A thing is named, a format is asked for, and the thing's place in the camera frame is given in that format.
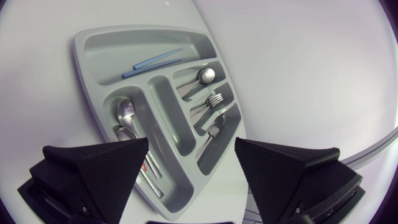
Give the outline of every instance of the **blue chopstick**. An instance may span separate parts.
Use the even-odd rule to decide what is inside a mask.
[[[166,61],[166,62],[156,63],[154,65],[145,66],[145,67],[139,68],[137,70],[133,70],[133,71],[130,71],[130,72],[123,73],[122,78],[129,78],[129,77],[132,77],[134,75],[138,75],[138,74],[140,74],[142,72],[146,72],[146,71],[151,70],[151,69],[159,68],[161,66],[168,65],[168,64],[171,64],[171,63],[179,62],[181,60],[182,59],[175,59],[175,60],[169,60],[169,61]]]
[[[151,59],[145,60],[145,61],[143,61],[143,62],[141,62],[141,63],[138,63],[137,65],[133,66],[132,69],[134,69],[134,70],[140,69],[141,67],[143,67],[143,66],[145,66],[145,65],[147,65],[147,64],[149,64],[149,63],[155,62],[155,61],[157,61],[157,60],[159,60],[159,59],[162,59],[162,58],[164,58],[164,57],[167,57],[167,56],[169,56],[169,55],[172,55],[172,54],[174,54],[174,53],[176,53],[176,52],[179,52],[179,51],[181,51],[181,50],[182,50],[182,49],[173,50],[173,51],[170,51],[170,52],[161,54],[161,55],[159,55],[159,56],[153,57],[153,58],[151,58]]]

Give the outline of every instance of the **spoon bowl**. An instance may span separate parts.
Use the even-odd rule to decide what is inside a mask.
[[[120,101],[118,105],[118,120],[121,126],[128,129],[134,135],[134,138],[138,138],[136,130],[132,122],[134,121],[134,107],[130,100],[124,99]]]
[[[198,80],[201,84],[209,84],[214,81],[216,73],[211,68],[204,68],[198,72]]]

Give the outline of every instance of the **fork tines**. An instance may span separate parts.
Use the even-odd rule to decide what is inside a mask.
[[[223,95],[221,93],[214,95],[214,96],[209,96],[207,98],[207,102],[210,107],[216,106],[219,102],[223,101]]]

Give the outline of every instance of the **metal cutlery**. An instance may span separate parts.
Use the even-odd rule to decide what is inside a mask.
[[[134,135],[134,138],[138,138],[136,130],[134,129],[133,126],[134,114],[135,114],[134,107],[130,100],[124,99],[119,102],[118,120],[120,125],[129,130]],[[162,177],[162,174],[158,170],[152,158],[153,158],[152,154],[150,153],[150,151],[148,151],[145,160],[148,163],[148,166],[151,169],[151,171],[154,173],[156,179],[159,180]]]
[[[196,161],[198,162],[203,155],[203,153],[206,151],[207,147],[209,144],[214,140],[214,138],[217,136],[217,134],[220,132],[220,127],[223,125],[224,122],[224,117],[223,115],[218,116],[215,121],[210,125],[210,127],[206,130],[208,133],[209,137],[205,141],[205,143],[199,148],[195,158]]]
[[[130,139],[135,138],[135,136],[132,134],[132,132],[123,126],[115,126],[113,128],[113,130],[116,133],[116,136],[118,137],[119,141],[125,141],[125,140],[130,140]],[[149,176],[145,172],[144,168],[145,168],[145,164],[142,163],[142,166],[141,166],[141,169],[139,169],[139,172],[142,174],[145,181],[148,183],[149,187],[155,192],[156,196],[158,196],[158,198],[162,198],[164,196],[163,192],[149,178]]]
[[[215,107],[217,104],[219,104],[221,101],[223,101],[223,95],[221,93],[209,96],[205,104],[201,106],[197,106],[196,108],[192,109],[190,111],[190,117],[193,123],[196,123],[206,111],[208,111],[210,108]]]
[[[188,93],[190,93],[197,84],[199,83],[204,85],[209,84],[214,81],[215,77],[216,76],[213,69],[203,68],[198,72],[197,80],[178,87],[177,92],[182,98],[184,98],[184,96],[187,96]]]

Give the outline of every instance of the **spoon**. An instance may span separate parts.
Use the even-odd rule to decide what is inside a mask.
[[[133,136],[133,134],[125,127],[115,126],[113,127],[113,130],[116,136],[118,137],[119,141],[126,141],[135,138],[135,136]],[[151,187],[151,189],[155,192],[156,196],[158,196],[158,198],[162,198],[163,197],[162,191],[160,191],[160,189],[155,185],[155,183],[149,178],[148,174],[146,174],[142,168],[139,169],[139,172],[142,174],[145,181],[148,183],[149,187]]]
[[[132,123],[134,121],[134,114],[135,114],[134,106],[132,105],[130,100],[124,99],[124,100],[120,101],[120,103],[118,105],[118,120],[119,120],[119,123],[121,126],[125,127],[127,130],[129,130],[131,132],[132,135],[134,135],[134,136],[130,135],[129,137],[133,137],[130,139],[138,138],[138,135],[137,135],[136,130],[134,129],[134,126]],[[148,153],[145,157],[145,160],[148,163],[149,168],[154,173],[156,179],[159,180],[162,177],[162,174],[157,169],[152,158],[153,158],[152,154],[150,153],[150,151],[148,151]]]
[[[188,83],[186,85],[180,86],[177,89],[177,92],[179,95],[183,98],[186,96],[197,84],[209,84],[214,81],[216,78],[216,73],[214,72],[213,69],[211,68],[203,68],[198,72],[198,80],[195,80],[194,82]]]
[[[130,130],[135,138],[138,138],[136,130],[132,124],[134,120],[134,107],[128,99],[120,101],[118,105],[118,120],[121,126]]]

